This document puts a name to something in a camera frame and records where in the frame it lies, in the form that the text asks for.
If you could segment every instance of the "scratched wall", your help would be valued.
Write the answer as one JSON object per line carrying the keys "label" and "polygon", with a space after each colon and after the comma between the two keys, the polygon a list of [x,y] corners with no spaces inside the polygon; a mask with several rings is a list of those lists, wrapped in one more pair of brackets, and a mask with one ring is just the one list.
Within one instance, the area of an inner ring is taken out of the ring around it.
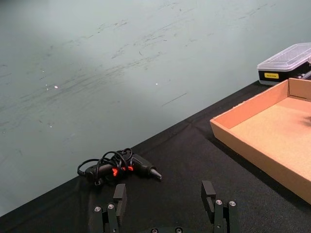
{"label": "scratched wall", "polygon": [[311,41],[310,11],[310,0],[1,1],[0,215],[255,81],[259,62]]}

